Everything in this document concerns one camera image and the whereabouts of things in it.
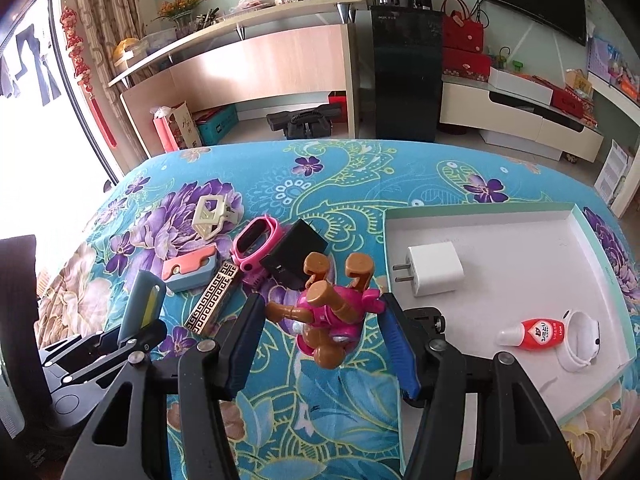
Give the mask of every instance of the red tube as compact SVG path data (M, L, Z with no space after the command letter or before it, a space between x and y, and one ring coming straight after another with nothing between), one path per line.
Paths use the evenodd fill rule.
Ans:
M527 319L517 326L501 330L497 343L525 350L553 348L564 340L564 323L555 319Z

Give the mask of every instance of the blue floral bedsheet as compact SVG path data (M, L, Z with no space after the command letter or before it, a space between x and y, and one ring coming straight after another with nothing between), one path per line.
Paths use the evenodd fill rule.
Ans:
M204 194L228 194L241 225L213 242L228 255L232 237L269 213L310 222L329 242L330 279L346 284L345 258L369 253L375 286L386 289L382 214L386 208L486 202L575 202L612 263L640 344L640 287L628 245L602 200L547 168L452 146L375 140L261 142L156 156L118 184L88 225L86 240L41 302L38 341L48 344L120 322L139 269L201 247L191 218ZM155 357L180 355L195 339L180 325L202 290L169 293L162 319L169 337ZM251 291L240 290L222 320ZM298 293L267 281L266 300L293 304ZM289 335L289 321L267 322L245 389L222 402L226 434L242 480L395 479L399 469L398 389L376 320L339 370L317 368ZM562 430L585 479L610 463L640 416L635 365ZM174 478L186 477L177 399L168 405Z

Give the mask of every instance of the red handbag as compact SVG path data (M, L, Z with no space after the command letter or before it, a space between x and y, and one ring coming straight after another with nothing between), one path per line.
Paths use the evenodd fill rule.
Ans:
M442 46L457 48L468 52L481 53L484 47L484 28L482 23L471 19L471 13L463 0L456 0L462 12L453 10L447 14L447 1L440 7L442 18Z

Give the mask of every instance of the tile floor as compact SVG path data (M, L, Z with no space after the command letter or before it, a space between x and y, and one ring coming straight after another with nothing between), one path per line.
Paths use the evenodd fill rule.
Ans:
M374 138L373 124L371 120L365 121L360 126L360 137L365 139ZM348 138L346 124L337 124L334 126L334 137L339 139ZM221 144L235 144L237 142L256 142L259 140L282 140L281 132L272 132L265 119L252 119L241 121L221 142ZM439 144L450 144L451 146L461 146L472 150L480 150L483 152L497 153L498 155L510 156L533 162L541 166L552 168L567 174L575 180L593 186L596 178L602 169L601 162L587 162L579 159L577 164L571 164L567 160L551 160L544 156L533 155L532 153L520 152L511 148L503 148L501 146L493 146L484 142L480 134L475 131L468 131L461 136L445 134L439 132L436 135L436 142ZM628 240L636 260L640 260L640 212L636 211L635 205L632 205L625 215L620 219L622 231Z

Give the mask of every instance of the black robotic claw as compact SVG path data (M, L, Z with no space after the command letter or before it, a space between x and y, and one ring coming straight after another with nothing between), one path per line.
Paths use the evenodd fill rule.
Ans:
M190 480L238 480L219 400L244 388L264 327L264 300L252 294L215 340L180 358L132 354L86 425L62 480L169 480L166 396L179 395Z
M454 479L465 396L478 393L474 480L579 480L558 426L513 355L461 354L447 343L437 309L402 311L392 294L382 299L386 310L378 323L403 397L424 407L405 479ZM166 396L176 393L190 480L237 480L218 401L244 387L263 326L264 300L253 294L215 341L156 362L132 354L89 420L62 480L170 479Z
M463 355L446 342L437 309L402 311L392 294L382 299L378 324L404 398L425 406L405 480L454 478L468 393L478 394L472 480L580 479L558 425L512 354Z

